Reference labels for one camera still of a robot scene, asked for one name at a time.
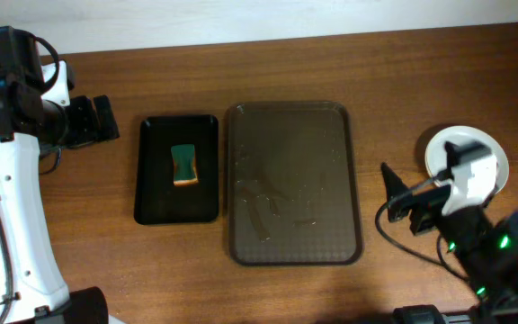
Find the pale green plate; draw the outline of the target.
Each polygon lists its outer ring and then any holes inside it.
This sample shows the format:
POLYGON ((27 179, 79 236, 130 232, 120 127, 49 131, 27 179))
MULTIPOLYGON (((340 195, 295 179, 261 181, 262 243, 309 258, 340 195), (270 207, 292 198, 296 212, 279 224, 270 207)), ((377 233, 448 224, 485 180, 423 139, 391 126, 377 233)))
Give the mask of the pale green plate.
POLYGON ((429 140, 424 162, 427 173, 434 176, 446 167, 446 152, 444 142, 462 145, 471 141, 479 141, 490 147, 497 159, 496 191, 500 192, 506 185, 509 177, 509 161, 500 144, 482 130, 469 126, 450 126, 436 132, 429 140))

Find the green orange sponge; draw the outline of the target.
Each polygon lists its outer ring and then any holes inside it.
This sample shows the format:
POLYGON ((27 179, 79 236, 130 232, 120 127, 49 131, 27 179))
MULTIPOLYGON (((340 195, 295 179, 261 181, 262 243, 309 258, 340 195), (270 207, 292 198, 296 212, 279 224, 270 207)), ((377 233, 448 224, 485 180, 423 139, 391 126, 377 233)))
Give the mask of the green orange sponge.
POLYGON ((173 182, 175 186, 195 185, 199 182, 196 167, 196 151, 193 144, 171 147, 173 161, 173 182))

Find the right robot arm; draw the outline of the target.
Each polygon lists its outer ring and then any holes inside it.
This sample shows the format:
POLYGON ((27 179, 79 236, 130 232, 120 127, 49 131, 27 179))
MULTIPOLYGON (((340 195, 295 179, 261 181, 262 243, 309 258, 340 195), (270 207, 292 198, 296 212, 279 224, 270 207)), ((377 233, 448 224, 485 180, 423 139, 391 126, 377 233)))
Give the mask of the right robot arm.
POLYGON ((377 211, 391 222, 409 218, 415 235, 436 230, 437 255, 431 258, 386 240, 400 250, 440 266, 466 284, 478 299, 468 310, 442 313, 433 305, 397 308, 396 323, 518 323, 518 211, 493 224, 484 203, 464 207, 449 215, 442 207, 451 193, 446 184, 432 188, 432 179, 407 187, 382 164, 387 200, 377 211))

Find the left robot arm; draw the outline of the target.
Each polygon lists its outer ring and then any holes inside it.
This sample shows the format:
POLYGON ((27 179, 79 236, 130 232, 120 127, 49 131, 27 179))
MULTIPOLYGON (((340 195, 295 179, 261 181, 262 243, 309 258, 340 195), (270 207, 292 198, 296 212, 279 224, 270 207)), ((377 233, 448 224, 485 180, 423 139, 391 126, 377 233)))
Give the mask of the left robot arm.
POLYGON ((102 141, 92 102, 69 80, 34 88, 0 77, 0 323, 114 323, 97 287, 71 292, 53 255, 40 194, 40 155, 102 141))

